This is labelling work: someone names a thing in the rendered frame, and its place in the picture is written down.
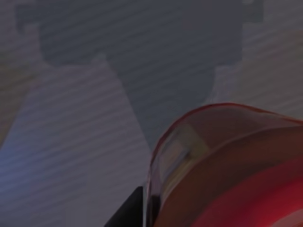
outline dark gray silhouette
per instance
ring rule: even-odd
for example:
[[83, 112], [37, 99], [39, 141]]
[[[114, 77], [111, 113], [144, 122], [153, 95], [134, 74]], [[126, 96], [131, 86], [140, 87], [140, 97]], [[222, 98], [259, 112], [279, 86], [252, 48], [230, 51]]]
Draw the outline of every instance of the dark gray silhouette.
[[151, 147], [202, 104], [214, 69], [241, 60], [242, 23], [260, 22], [262, 0], [36, 0], [16, 7], [20, 32], [39, 23], [41, 52], [58, 67], [106, 54]]

